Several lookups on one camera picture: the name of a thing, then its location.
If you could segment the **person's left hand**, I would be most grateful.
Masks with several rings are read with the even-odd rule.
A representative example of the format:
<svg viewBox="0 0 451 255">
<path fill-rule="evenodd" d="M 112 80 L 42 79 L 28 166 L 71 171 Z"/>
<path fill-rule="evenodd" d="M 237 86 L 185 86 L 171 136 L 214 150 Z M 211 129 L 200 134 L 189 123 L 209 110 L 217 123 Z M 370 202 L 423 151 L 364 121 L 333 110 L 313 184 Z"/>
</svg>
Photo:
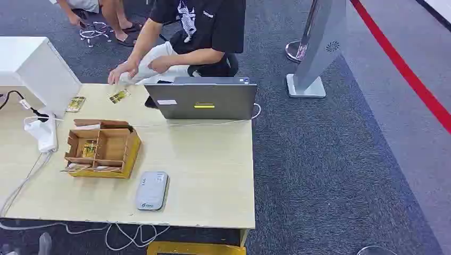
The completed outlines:
<svg viewBox="0 0 451 255">
<path fill-rule="evenodd" d="M 171 56 L 160 56 L 148 64 L 148 68 L 159 73 L 165 73 L 172 66 Z"/>
</svg>

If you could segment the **person's right hand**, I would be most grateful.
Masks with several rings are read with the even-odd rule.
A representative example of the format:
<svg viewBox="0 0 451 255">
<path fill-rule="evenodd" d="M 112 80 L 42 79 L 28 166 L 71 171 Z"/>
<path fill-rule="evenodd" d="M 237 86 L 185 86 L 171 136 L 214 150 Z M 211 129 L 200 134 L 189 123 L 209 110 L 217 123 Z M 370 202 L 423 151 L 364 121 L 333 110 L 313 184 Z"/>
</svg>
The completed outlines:
<svg viewBox="0 0 451 255">
<path fill-rule="evenodd" d="M 127 74 L 126 77 L 132 79 L 139 71 L 139 62 L 135 61 L 125 61 L 119 64 L 115 69 L 113 69 L 107 78 L 107 83 L 110 85 L 119 84 L 120 77 L 122 74 Z"/>
</svg>

